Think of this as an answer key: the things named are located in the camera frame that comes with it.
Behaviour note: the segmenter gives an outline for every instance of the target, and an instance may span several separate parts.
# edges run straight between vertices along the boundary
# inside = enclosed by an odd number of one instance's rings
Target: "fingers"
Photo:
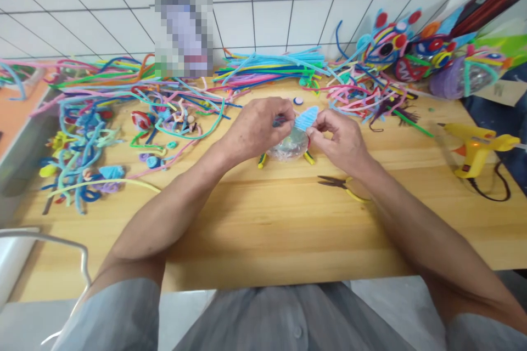
[[[343,120],[336,111],[325,109],[318,113],[317,120],[313,126],[321,132],[330,131],[336,133],[345,121],[346,119]]]
[[[311,142],[319,147],[325,154],[327,153],[328,149],[335,144],[334,141],[325,138],[322,132],[314,127],[307,128],[306,133],[309,136]]]
[[[288,121],[295,120],[296,115],[293,110],[293,103],[290,100],[281,97],[270,97],[267,100],[271,104],[275,116],[282,114]]]
[[[295,121],[285,121],[280,126],[273,128],[272,139],[275,145],[291,134],[294,124]]]

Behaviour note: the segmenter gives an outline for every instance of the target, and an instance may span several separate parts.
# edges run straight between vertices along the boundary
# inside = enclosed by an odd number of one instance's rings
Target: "left hand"
[[[286,119],[273,127],[277,115]],[[219,141],[238,162],[262,155],[286,138],[295,123],[295,112],[290,100],[280,97],[254,99],[243,107],[231,128]]]

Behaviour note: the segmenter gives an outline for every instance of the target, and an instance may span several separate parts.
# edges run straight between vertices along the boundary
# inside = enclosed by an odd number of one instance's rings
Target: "forearm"
[[[379,163],[370,160],[363,168],[356,178],[370,192],[389,239],[419,274],[482,297],[504,289],[466,239]]]
[[[132,217],[112,253],[121,259],[142,259],[166,251],[187,230],[214,187],[234,165],[221,142],[215,143]]]

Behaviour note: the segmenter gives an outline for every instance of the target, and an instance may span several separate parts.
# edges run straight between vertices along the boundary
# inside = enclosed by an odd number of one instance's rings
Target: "cardboard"
[[[526,91],[527,82],[499,80],[477,91],[474,96],[514,107]]]

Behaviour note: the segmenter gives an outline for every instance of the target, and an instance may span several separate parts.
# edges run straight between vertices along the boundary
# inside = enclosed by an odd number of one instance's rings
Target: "hand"
[[[273,122],[277,115],[283,115],[286,122],[275,128]],[[251,100],[220,142],[240,163],[278,144],[291,133],[294,123],[291,101],[279,97]]]
[[[322,134],[327,131],[333,134],[331,140]],[[320,112],[306,133],[331,163],[352,177],[358,177],[374,161],[366,149],[357,122],[334,110]]]

